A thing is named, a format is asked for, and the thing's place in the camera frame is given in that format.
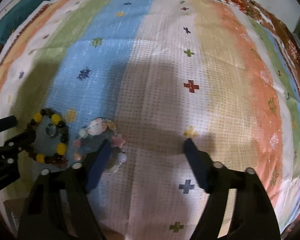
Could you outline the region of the striped colourful cloth mat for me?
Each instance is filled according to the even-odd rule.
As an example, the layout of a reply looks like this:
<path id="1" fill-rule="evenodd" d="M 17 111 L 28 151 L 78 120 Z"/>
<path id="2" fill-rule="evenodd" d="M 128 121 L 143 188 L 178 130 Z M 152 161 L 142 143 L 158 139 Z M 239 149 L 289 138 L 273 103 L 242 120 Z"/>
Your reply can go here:
<path id="1" fill-rule="evenodd" d="M 88 202 L 105 239 L 191 239 L 209 194 L 184 154 L 191 139 L 228 169 L 253 168 L 281 238 L 300 224 L 300 104 L 271 33 L 215 0 L 51 0 L 0 53 L 0 119 L 36 139 L 0 191 L 0 239 L 18 239 L 43 170 L 109 140 Z"/>

